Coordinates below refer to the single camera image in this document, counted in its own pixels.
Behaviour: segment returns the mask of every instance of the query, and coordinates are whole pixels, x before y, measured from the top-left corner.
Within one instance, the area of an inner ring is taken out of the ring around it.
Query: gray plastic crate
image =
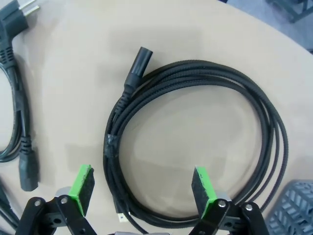
[[[313,235],[313,181],[291,181],[266,224],[271,235]]]

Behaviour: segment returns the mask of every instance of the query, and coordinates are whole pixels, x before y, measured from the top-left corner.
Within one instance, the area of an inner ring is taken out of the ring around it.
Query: table
[[[147,71],[203,59],[252,78],[288,132],[290,157],[281,189],[291,179],[313,177],[313,57],[265,23],[219,1],[47,0],[29,24],[14,49],[27,83],[41,182],[24,192],[18,160],[0,164],[18,215],[29,198],[52,199],[57,189],[73,183],[81,164],[91,164],[96,185],[90,224],[98,234],[136,232],[130,223],[118,222],[102,151],[107,118],[140,46],[154,52]],[[13,121],[10,86],[2,73],[0,100],[0,146],[5,147]],[[260,130],[250,104],[233,90],[196,87],[160,97],[131,120],[121,164],[142,203],[183,216],[196,212],[190,187],[195,165],[205,166],[215,188],[232,196],[249,178],[259,150]],[[191,230],[140,224],[149,232]],[[57,234],[69,233],[59,229]]]

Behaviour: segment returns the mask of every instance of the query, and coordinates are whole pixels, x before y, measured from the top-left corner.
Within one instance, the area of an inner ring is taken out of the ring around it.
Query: black cable
[[[130,119],[146,104],[168,92],[192,86],[222,86],[241,93],[251,103],[258,114],[261,125],[261,152],[257,166],[246,185],[233,198],[235,204],[255,200],[271,180],[279,156],[279,130],[283,140],[283,159],[276,183],[261,206],[263,211],[282,181],[288,160],[288,139],[284,124],[268,97],[258,85],[243,73],[227,66],[208,61],[179,61],[163,66],[142,77],[152,52],[141,48],[125,82],[125,90],[114,106],[105,131],[103,167],[113,198],[122,212],[163,228],[184,228],[194,226],[199,216],[174,218],[165,216],[142,205],[132,194],[123,176],[119,163],[119,146],[123,131]],[[272,148],[275,147],[274,163],[269,176]],[[142,233],[147,233],[133,219],[130,222]]]
[[[0,216],[16,230],[20,222],[19,218],[14,214],[10,202],[6,196],[2,182],[0,181]],[[0,235],[7,235],[3,230],[0,230]]]
[[[20,183],[24,191],[32,191],[38,187],[39,169],[31,145],[28,99],[13,53],[12,40],[28,28],[26,16],[39,7],[35,6],[25,15],[23,10],[33,2],[31,0],[20,6],[17,0],[13,0],[0,9],[0,69],[10,83],[14,110],[12,136],[7,147],[0,151],[0,163],[9,162],[17,156],[20,157]]]

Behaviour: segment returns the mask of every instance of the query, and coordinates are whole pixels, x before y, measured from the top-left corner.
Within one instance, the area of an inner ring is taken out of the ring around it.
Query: screw head
[[[40,200],[37,200],[36,202],[35,202],[35,206],[37,207],[37,206],[39,206],[41,204],[41,201]]]
[[[225,207],[226,203],[225,203],[225,201],[219,201],[218,205],[219,205],[219,207]]]
[[[252,210],[252,205],[246,204],[246,210],[247,210],[247,211],[251,211],[251,210]]]
[[[66,198],[66,197],[64,197],[64,198],[61,199],[61,203],[62,203],[62,204],[65,204],[66,202],[67,202],[67,198]]]

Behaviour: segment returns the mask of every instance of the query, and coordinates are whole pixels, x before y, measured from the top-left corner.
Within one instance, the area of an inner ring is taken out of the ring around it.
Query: green gripper pad
[[[83,216],[87,214],[93,187],[93,168],[91,168],[91,165],[82,165],[68,195],[77,202],[78,208]]]
[[[191,183],[199,216],[202,218],[210,203],[217,199],[210,178],[204,167],[195,167]]]

